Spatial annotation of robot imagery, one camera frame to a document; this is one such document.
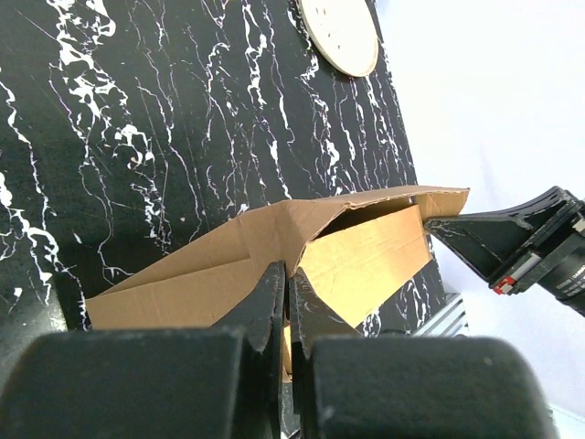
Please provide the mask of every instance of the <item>black marble surface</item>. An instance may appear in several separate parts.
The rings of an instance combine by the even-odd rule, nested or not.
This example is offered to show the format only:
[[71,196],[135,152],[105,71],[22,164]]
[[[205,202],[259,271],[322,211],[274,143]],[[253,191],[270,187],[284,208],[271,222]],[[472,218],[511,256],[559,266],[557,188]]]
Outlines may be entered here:
[[[0,3],[0,153],[0,383],[36,335],[89,327],[84,298],[246,209],[416,184],[383,47],[349,79],[293,0]],[[443,305],[432,262],[360,330]]]

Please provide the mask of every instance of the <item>cardboard box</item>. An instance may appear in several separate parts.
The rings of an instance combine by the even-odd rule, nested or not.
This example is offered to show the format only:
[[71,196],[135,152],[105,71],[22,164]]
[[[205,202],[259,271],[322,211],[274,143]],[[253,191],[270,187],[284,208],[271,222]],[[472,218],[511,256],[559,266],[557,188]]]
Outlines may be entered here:
[[[422,222],[457,215],[467,195],[392,187],[247,211],[88,300],[91,322],[96,329],[210,327],[270,262],[283,260],[289,276],[302,266],[320,298],[357,327],[431,259]],[[290,373],[290,352],[283,362]]]

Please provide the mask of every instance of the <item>brown cardboard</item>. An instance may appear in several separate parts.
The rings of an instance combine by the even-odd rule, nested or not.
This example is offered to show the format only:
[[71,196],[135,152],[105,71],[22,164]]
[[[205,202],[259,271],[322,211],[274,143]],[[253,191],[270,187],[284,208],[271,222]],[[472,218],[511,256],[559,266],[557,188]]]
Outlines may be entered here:
[[355,327],[430,259],[422,222],[458,214],[467,195],[406,186],[250,210],[88,300],[91,322],[97,329],[208,327],[251,291],[268,263],[284,260],[288,275],[300,264]]

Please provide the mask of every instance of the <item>black marble table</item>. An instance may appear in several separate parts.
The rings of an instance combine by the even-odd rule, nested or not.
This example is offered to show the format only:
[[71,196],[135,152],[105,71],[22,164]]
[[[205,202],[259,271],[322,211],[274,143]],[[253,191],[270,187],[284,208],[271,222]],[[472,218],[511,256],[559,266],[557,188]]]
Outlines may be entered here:
[[[293,0],[6,0],[0,383],[38,334],[90,327],[85,298],[246,209],[416,182],[384,49],[349,79]],[[443,306],[432,262],[360,330]]]

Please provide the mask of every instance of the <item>white floor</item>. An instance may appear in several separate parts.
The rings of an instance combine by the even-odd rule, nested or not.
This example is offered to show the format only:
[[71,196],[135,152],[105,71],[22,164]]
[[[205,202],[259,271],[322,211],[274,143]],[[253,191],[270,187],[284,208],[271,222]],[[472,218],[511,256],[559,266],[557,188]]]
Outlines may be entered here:
[[[378,15],[421,184],[470,187],[466,212],[554,185],[585,198],[585,3],[378,0]],[[585,416],[585,318],[538,287],[499,297],[435,250],[472,332],[508,340]]]

